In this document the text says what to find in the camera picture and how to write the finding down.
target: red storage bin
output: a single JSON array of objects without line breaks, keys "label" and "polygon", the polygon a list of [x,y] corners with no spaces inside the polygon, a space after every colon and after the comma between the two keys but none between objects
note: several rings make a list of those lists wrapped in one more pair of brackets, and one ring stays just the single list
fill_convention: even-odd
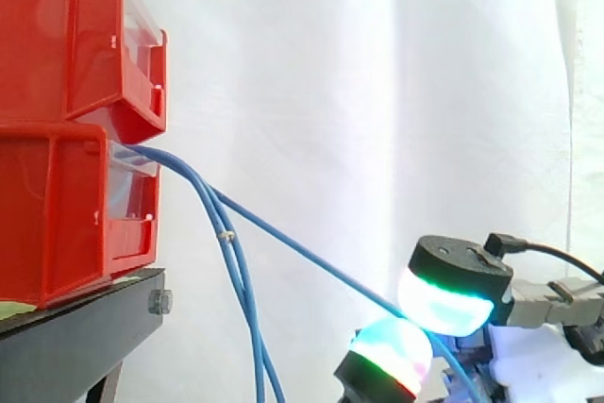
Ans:
[{"label": "red storage bin", "polygon": [[166,36],[140,0],[0,0],[0,119],[166,127]]},{"label": "red storage bin", "polygon": [[42,308],[153,262],[158,189],[100,126],[0,126],[0,301]]}]

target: black shelf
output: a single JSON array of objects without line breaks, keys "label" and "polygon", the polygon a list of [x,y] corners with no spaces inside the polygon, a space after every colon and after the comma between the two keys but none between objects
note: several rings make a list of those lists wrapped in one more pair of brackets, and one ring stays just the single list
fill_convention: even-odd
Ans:
[{"label": "black shelf", "polygon": [[59,308],[0,322],[0,403],[73,403],[109,382],[162,323],[149,304],[164,289],[164,270],[129,277]]}]

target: white fabric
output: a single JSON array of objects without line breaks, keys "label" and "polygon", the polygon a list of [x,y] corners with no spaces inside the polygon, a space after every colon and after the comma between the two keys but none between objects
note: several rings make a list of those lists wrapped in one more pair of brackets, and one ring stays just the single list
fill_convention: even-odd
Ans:
[{"label": "white fabric", "polygon": [[604,0],[577,0],[571,250],[595,269],[604,269],[603,27]]},{"label": "white fabric", "polygon": [[[155,144],[376,291],[394,297],[423,234],[565,246],[554,0],[145,2],[170,38]],[[159,265],[175,309],[127,360],[120,403],[253,401],[248,332],[204,216],[164,172]],[[288,401],[337,401],[331,374],[381,312],[236,220]],[[524,278],[564,273],[523,263]]]}]

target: glowing green light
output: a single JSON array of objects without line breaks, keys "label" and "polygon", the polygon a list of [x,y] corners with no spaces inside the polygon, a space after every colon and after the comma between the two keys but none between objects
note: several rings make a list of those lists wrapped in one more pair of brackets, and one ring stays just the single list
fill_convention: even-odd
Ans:
[{"label": "glowing green light", "polygon": [[417,395],[432,361],[432,346],[418,326],[386,318],[363,329],[350,351],[364,356]]},{"label": "glowing green light", "polygon": [[398,285],[398,303],[417,325],[455,337],[470,335],[484,325],[494,308],[488,299],[443,290],[417,277],[409,268]]}]

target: blue ethernet cable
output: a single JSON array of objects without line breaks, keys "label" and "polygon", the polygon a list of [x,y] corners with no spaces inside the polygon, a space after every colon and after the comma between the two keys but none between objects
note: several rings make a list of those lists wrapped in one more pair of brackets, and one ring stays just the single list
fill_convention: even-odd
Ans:
[{"label": "blue ethernet cable", "polygon": [[[146,156],[147,158],[154,160],[185,177],[195,188],[202,203],[204,204],[204,207],[206,208],[211,224],[219,239],[219,244],[225,259],[228,275],[231,279],[231,283],[235,289],[235,293],[240,305],[242,306],[245,319],[250,327],[252,349],[254,351],[257,402],[264,402],[264,379],[262,373],[262,364],[264,363],[266,373],[275,392],[277,403],[285,403],[285,397],[278,380],[277,372],[271,362],[268,351],[266,350],[266,346],[260,335],[256,303],[254,300],[251,280],[245,264],[243,250],[235,233],[234,227],[230,223],[230,220],[228,220],[228,217],[220,205],[220,202],[218,202],[217,197],[213,195],[213,191],[201,178],[201,176],[191,166],[178,157],[161,150],[139,145],[131,146],[130,148],[133,151]],[[240,265],[241,275],[237,272],[233,259],[230,255],[230,246],[233,246],[237,262]]]},{"label": "blue ethernet cable", "polygon": [[[326,260],[322,259],[321,257],[319,257],[318,255],[314,254],[308,248],[304,247],[302,244],[298,243],[294,239],[292,239],[289,236],[285,235],[284,233],[280,232],[278,229],[274,228],[273,226],[271,226],[270,224],[268,224],[267,222],[265,222],[264,220],[259,218],[259,216],[255,215],[251,211],[247,210],[246,208],[242,207],[235,201],[231,200],[230,198],[228,198],[226,195],[224,195],[220,191],[208,186],[207,183],[205,183],[203,181],[203,179],[199,176],[199,174],[195,170],[193,170],[193,168],[191,168],[188,164],[186,164],[184,161],[182,161],[178,157],[176,157],[170,153],[161,151],[161,150],[156,150],[154,148],[148,148],[148,147],[143,147],[143,146],[132,146],[131,148],[134,151],[136,151],[137,153],[140,153],[140,154],[150,158],[151,160],[155,160],[159,164],[164,165],[164,166],[174,170],[175,172],[179,173],[180,175],[184,176],[185,178],[189,179],[189,181],[191,181],[191,183],[197,190],[197,193],[199,194],[200,198],[202,198],[202,202],[204,202],[204,197],[207,197],[210,199],[210,200],[206,199],[206,202],[209,201],[208,205],[211,205],[209,208],[206,205],[206,202],[204,202],[204,206],[206,206],[206,210],[208,211],[210,219],[212,218],[212,215],[217,214],[217,210],[216,210],[215,206],[213,205],[213,202],[215,200],[213,199],[213,197],[209,196],[209,193],[214,193],[214,195],[218,199],[218,201],[222,202],[225,206],[231,208],[232,210],[234,210],[235,212],[240,214],[244,219],[248,220],[255,226],[264,230],[266,233],[273,236],[275,239],[288,245],[291,249],[296,251],[298,254],[300,254],[305,259],[309,260],[313,264],[322,268],[324,271],[326,271],[329,274],[333,275],[334,277],[338,278],[341,282],[343,282],[344,284],[346,284],[353,290],[357,291],[358,293],[362,294],[363,296],[367,297],[372,302],[381,306],[384,310],[388,311],[392,315],[394,315],[398,318],[405,318],[404,314],[394,304],[387,301],[386,299],[381,297],[379,294],[375,293],[368,287],[364,286],[362,283],[358,282],[353,277],[347,275],[346,273],[344,273],[337,267],[333,266],[328,261],[326,261]],[[461,367],[460,363],[455,359],[453,354],[448,350],[446,345],[432,332],[425,330],[425,333],[430,338],[430,341],[433,344],[435,344],[436,347],[440,350],[441,354],[443,355],[445,360],[448,362],[449,366],[453,369],[453,371],[456,373],[456,375],[458,375],[458,377],[460,378],[461,382],[465,385],[465,387],[467,388],[468,394],[469,394],[470,398],[472,399],[473,403],[484,403],[482,398],[479,395],[478,389],[476,388],[476,386],[474,385],[472,380],[468,377],[468,375],[465,373],[465,371]]]}]

